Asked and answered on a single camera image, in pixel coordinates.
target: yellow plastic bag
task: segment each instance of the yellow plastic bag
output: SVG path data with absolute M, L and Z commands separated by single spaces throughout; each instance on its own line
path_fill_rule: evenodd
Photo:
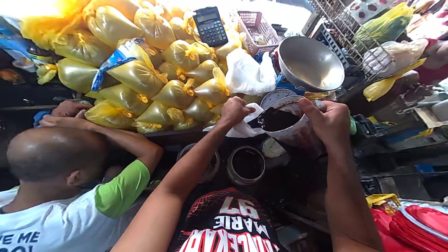
M 169 107 L 185 109 L 194 100 L 194 92 L 191 90 L 193 83 L 193 79 L 188 79 L 186 84 L 178 80 L 169 81 L 152 99 Z
M 184 117 L 184 114 L 181 110 L 178 110 L 176 108 L 169 108 L 167 110 L 167 113 L 174 122 L 174 130 L 187 130 L 202 127 L 201 122 L 198 122 L 191 117 Z
M 169 106 L 166 106 L 158 101 L 154 101 L 135 121 L 156 123 L 163 126 L 172 125 L 173 121 L 167 114 L 168 109 Z
M 22 36 L 31 39 L 36 45 L 46 50 L 53 50 L 53 42 L 63 36 L 66 31 L 80 26 L 82 23 L 82 9 L 90 0 L 55 0 L 53 6 L 54 16 L 30 16 L 21 20 Z
M 206 60 L 217 60 L 215 49 L 213 47 L 209 47 L 206 43 L 200 42 L 199 36 L 196 38 L 196 42 L 193 42 L 192 45 L 196 46 L 201 53 L 199 53 L 199 61 L 202 63 Z
M 171 128 L 171 126 L 163 126 L 158 123 L 150 122 L 134 122 L 132 126 L 137 127 L 137 132 L 142 135 L 160 131 L 167 131 Z
M 225 76 L 219 67 L 213 68 L 213 79 L 194 89 L 194 94 L 206 102 L 219 105 L 227 101 L 230 95 L 225 85 Z
M 403 74 L 409 72 L 410 70 L 421 66 L 425 62 L 425 60 L 426 58 L 418 60 L 411 66 L 398 72 L 396 75 L 384 80 L 377 81 L 371 84 L 370 86 L 366 87 L 362 92 L 364 97 L 367 98 L 367 101 L 375 101 L 378 98 L 382 97 L 387 92 L 389 92 L 389 90 L 391 90 L 396 80 L 398 80 Z
M 57 66 L 59 80 L 62 84 L 83 94 L 90 92 L 93 77 L 96 72 L 98 72 L 98 68 L 69 58 L 58 61 Z M 107 74 L 104 76 L 104 81 L 101 84 L 101 87 L 111 87 L 118 83 L 117 80 Z
M 227 74 L 228 67 L 227 67 L 227 60 L 225 61 L 218 61 L 218 66 L 221 68 L 224 74 Z
M 221 111 L 223 109 L 223 106 L 224 106 L 224 103 L 221 103 L 221 104 L 215 106 L 214 108 L 212 108 L 210 111 L 212 113 L 214 113 L 215 115 L 220 116 L 221 115 Z
M 110 105 L 107 100 L 98 102 L 93 108 L 84 113 L 87 120 L 117 129 L 131 129 L 134 117 L 131 113 L 117 109 Z
M 135 4 L 132 0 L 92 0 L 85 8 L 84 14 L 89 14 L 94 12 L 99 6 L 108 5 L 116 8 L 123 16 L 129 19 L 131 22 L 134 21 L 135 12 L 138 10 L 139 6 Z
M 221 119 L 221 116 L 215 115 L 210 121 L 204 123 L 204 127 L 207 128 L 210 126 L 214 126 L 220 119 Z
M 150 100 L 168 80 L 154 69 L 148 54 L 140 46 L 134 44 L 132 51 L 138 60 L 112 68 L 107 73 Z
M 227 44 L 216 49 L 215 53 L 219 60 L 224 61 L 226 60 L 227 55 L 238 47 L 241 47 L 240 39 L 232 39 L 229 37 Z
M 113 50 L 87 30 L 66 35 L 66 39 L 54 43 L 55 53 L 66 58 L 100 67 Z
M 141 115 L 148 108 L 149 103 L 139 99 L 139 95 L 124 84 L 118 84 L 99 91 L 108 101 L 114 103 L 116 107 L 126 110 L 135 116 Z
M 215 114 L 210 112 L 210 105 L 206 101 L 196 98 L 188 108 L 184 109 L 184 115 L 200 122 L 208 122 Z
M 106 45 L 117 48 L 121 39 L 138 38 L 143 31 L 111 6 L 99 6 L 86 14 L 89 30 Z
M 166 50 L 176 40 L 169 22 L 154 8 L 140 8 L 135 13 L 134 23 L 143 30 L 146 42 L 154 47 Z
M 180 80 L 182 82 L 186 82 L 187 80 L 185 75 L 175 65 L 169 63 L 168 61 L 165 61 L 160 65 L 159 72 L 166 74 L 168 81 Z
M 185 21 L 182 18 L 173 17 L 169 21 L 169 24 L 171 26 L 171 29 L 172 29 L 176 39 L 181 39 L 181 40 L 194 39 L 193 35 L 188 34 L 187 24 L 185 23 Z
M 199 87 L 204 82 L 213 79 L 213 68 L 218 67 L 218 64 L 212 60 L 202 62 L 197 68 L 186 73 L 185 75 L 194 79 L 194 88 Z
M 176 40 L 162 53 L 162 56 L 166 61 L 173 63 L 183 72 L 189 72 L 199 66 L 200 53 L 206 54 L 195 45 L 190 45 L 184 40 Z
M 355 34 L 354 47 L 361 54 L 379 44 L 395 41 L 411 22 L 414 8 L 406 2 L 400 3 L 379 18 L 371 19 L 359 28 Z
M 37 83 L 43 85 L 51 81 L 57 74 L 57 66 L 53 64 L 41 65 L 37 68 Z

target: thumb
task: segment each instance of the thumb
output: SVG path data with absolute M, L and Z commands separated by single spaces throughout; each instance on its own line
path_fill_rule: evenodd
M 247 114 L 252 114 L 255 110 L 255 108 L 244 108 L 244 111 L 247 112 Z
M 300 99 L 299 105 L 312 124 L 319 124 L 324 120 L 322 112 L 307 98 Z

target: white plastic bag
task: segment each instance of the white plastic bag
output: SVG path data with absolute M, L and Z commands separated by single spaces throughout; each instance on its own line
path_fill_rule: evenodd
M 258 64 L 243 49 L 237 48 L 227 55 L 227 66 L 225 82 L 230 93 L 261 96 L 276 88 L 276 72 L 269 52 L 263 54 L 263 61 Z
M 362 66 L 365 71 L 378 73 L 379 77 L 387 77 L 398 73 L 401 69 L 414 64 L 423 54 L 428 40 L 418 39 L 410 43 L 388 41 L 364 54 Z
M 238 138 L 246 138 L 246 137 L 254 137 L 256 135 L 264 134 L 264 130 L 262 128 L 252 129 L 247 123 L 257 118 L 261 113 L 263 113 L 263 109 L 256 103 L 250 103 L 245 106 L 246 108 L 255 108 L 255 112 L 249 114 L 244 118 L 244 120 L 237 125 L 235 125 L 232 129 L 227 132 L 225 136 L 227 137 L 238 137 Z M 211 131 L 214 126 L 210 126 L 205 128 L 203 131 Z

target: calculator display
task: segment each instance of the calculator display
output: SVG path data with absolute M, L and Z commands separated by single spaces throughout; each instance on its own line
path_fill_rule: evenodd
M 198 16 L 198 22 L 204 22 L 204 21 L 211 20 L 211 19 L 214 19 L 217 17 L 218 16 L 215 13 L 211 13 L 211 14 L 204 15 L 204 16 Z

